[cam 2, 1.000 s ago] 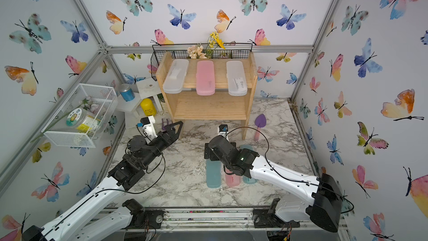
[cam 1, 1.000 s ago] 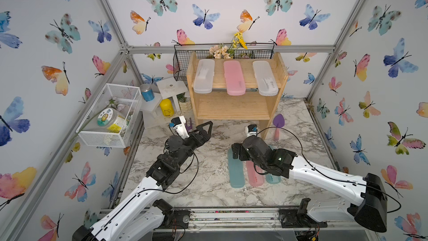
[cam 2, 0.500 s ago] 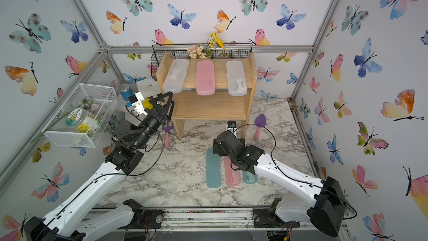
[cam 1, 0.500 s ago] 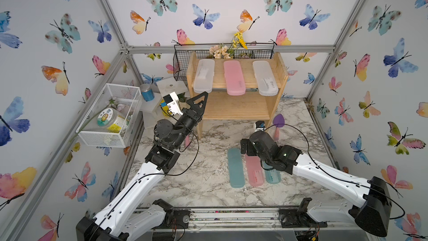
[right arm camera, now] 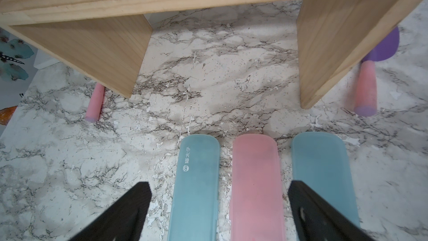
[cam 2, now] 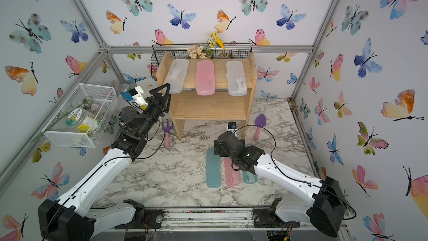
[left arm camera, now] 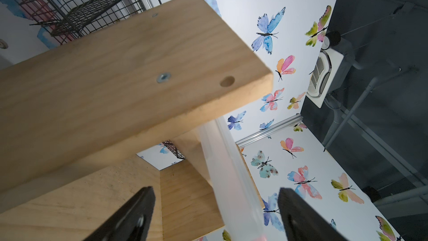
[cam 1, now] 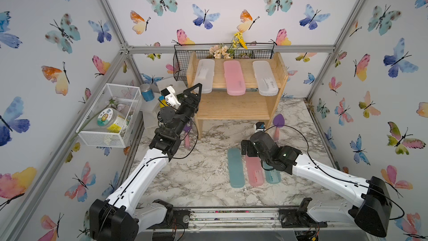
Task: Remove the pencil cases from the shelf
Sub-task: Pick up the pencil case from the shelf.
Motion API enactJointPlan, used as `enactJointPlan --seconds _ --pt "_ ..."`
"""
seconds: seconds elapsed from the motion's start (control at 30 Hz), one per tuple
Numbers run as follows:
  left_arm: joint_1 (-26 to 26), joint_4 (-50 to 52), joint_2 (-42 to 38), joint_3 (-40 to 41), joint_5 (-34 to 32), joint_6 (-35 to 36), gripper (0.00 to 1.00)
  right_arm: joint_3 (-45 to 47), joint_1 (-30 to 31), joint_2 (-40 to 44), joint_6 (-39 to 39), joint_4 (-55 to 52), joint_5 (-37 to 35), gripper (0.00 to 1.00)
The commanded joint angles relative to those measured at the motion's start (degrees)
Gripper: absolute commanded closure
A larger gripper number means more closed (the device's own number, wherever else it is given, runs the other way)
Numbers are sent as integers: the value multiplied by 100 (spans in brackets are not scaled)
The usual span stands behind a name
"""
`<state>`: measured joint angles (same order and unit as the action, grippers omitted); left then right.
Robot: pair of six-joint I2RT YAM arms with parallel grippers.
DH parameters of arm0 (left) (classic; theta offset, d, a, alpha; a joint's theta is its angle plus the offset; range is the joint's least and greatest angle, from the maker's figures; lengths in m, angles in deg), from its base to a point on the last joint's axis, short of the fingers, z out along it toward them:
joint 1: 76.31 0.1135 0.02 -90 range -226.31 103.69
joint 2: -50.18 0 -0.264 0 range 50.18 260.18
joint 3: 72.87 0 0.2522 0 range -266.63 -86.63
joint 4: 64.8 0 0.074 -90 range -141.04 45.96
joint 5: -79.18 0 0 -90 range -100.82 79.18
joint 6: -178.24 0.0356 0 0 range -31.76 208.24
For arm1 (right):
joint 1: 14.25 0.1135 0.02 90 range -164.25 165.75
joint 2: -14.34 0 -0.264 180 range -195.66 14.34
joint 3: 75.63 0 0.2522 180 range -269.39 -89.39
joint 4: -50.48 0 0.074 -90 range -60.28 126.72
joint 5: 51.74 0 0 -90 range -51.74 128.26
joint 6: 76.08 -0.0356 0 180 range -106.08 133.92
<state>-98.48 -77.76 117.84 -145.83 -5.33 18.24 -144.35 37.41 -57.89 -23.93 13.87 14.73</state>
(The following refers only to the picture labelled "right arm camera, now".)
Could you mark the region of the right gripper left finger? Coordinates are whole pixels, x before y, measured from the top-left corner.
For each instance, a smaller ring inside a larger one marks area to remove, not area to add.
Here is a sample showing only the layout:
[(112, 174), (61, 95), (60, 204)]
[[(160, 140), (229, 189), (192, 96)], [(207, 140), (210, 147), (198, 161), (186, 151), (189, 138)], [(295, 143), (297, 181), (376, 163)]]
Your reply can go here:
[(96, 218), (72, 241), (138, 241), (148, 213), (152, 192), (139, 182)]

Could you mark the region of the pink pencil case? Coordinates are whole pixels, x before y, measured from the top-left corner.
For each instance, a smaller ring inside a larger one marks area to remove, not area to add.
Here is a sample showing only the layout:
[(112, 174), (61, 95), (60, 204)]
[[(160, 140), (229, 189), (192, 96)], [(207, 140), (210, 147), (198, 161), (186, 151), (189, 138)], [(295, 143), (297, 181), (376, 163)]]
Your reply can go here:
[(244, 134), (233, 142), (231, 240), (284, 241), (283, 184), (276, 142)]

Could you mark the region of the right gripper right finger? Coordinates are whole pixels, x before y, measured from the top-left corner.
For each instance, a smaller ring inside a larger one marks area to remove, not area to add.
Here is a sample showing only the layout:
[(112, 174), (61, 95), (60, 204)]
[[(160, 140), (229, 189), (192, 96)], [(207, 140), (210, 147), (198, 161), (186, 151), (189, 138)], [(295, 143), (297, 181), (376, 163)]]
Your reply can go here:
[(288, 197), (300, 241), (372, 240), (304, 182), (293, 180)]

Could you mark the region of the teal pencil case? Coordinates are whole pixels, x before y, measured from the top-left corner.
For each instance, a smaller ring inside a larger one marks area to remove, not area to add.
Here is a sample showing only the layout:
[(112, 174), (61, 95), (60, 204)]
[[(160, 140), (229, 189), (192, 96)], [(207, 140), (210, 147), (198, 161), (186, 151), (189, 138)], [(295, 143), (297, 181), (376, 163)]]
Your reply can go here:
[(214, 241), (218, 220), (220, 144), (210, 135), (181, 141), (169, 241)]
[(293, 179), (303, 181), (355, 226), (360, 218), (344, 142), (325, 132), (303, 132), (291, 144)]

